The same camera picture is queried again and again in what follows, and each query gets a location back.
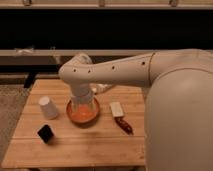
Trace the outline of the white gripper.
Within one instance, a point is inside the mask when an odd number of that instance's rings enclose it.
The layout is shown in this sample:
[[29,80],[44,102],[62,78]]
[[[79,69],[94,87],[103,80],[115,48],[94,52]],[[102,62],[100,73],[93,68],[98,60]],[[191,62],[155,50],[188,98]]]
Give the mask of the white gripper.
[[93,114],[93,92],[88,84],[73,84],[71,90],[71,112],[77,115]]

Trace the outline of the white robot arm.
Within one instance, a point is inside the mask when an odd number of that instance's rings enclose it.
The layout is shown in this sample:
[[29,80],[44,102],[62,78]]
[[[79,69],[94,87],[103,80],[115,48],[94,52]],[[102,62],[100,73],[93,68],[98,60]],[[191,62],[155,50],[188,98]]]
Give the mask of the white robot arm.
[[79,102],[90,99],[91,83],[147,87],[147,171],[213,171],[213,53],[168,50],[98,64],[78,54],[59,77]]

